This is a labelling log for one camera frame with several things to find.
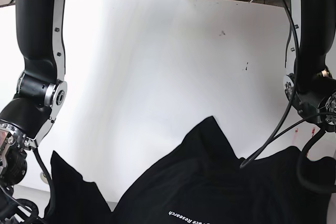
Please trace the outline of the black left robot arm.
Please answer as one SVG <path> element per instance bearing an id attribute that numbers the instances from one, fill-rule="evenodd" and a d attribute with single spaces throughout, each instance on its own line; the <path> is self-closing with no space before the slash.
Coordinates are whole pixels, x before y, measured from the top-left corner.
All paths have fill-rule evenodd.
<path id="1" fill-rule="evenodd" d="M 335 38 L 335 0 L 289 0 L 284 90 L 298 114 L 335 131 L 335 76 L 326 56 Z"/>

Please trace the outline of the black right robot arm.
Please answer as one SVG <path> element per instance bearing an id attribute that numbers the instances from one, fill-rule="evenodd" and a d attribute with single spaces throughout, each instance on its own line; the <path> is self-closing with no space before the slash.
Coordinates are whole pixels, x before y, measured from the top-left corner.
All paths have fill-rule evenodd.
<path id="1" fill-rule="evenodd" d="M 1 111 L 1 183 L 13 186 L 27 171 L 26 151 L 52 128 L 67 93 L 62 36 L 65 0 L 15 0 L 16 35 L 24 57 L 16 93 Z"/>

